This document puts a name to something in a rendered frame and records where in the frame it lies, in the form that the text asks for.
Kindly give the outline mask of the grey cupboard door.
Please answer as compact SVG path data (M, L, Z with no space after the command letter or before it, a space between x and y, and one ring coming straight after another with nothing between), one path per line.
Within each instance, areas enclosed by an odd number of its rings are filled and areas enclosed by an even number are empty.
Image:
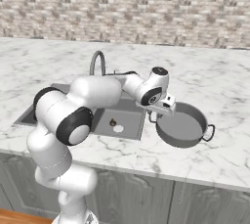
M250 224L250 193L176 182L168 224Z
M59 213L58 192L35 181L30 157L0 153L0 182L14 211L54 219Z
M167 224L174 182L96 169L98 185L86 197L102 224Z

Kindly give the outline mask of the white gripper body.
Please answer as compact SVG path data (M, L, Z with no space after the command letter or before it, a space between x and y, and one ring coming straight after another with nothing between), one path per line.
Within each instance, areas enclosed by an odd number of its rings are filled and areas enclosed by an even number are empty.
M155 104L149 106L142 106L140 103L136 103L136 105L149 112L156 112L158 114L164 114L168 116L173 116L176 111L176 102L168 103L163 100L159 100Z

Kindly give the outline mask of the grey curved tap spout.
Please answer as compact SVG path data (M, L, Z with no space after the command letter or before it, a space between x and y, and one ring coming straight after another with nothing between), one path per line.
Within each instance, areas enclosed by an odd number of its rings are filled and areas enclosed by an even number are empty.
M102 76L105 75L105 58L104 53L102 51L97 51L92 57L91 63L90 63L90 70L89 74L94 75L95 74L95 66L96 66L96 60L97 58L101 59L101 69L102 69Z

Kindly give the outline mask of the grey sink basin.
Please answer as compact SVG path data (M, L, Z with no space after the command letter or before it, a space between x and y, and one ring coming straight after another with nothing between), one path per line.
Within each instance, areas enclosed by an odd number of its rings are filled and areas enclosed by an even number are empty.
M118 82L89 80L40 90L18 123L36 125L62 143L75 146L91 133L138 140L145 115ZM112 118L115 126L109 125Z

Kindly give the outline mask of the dark tap lever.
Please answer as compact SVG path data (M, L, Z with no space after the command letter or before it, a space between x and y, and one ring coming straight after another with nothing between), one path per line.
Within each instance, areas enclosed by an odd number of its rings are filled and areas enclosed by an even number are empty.
M133 70L129 70L126 72L117 72L117 71L113 71L111 73L106 73L105 75L129 75L129 74L138 74L137 72L133 71Z

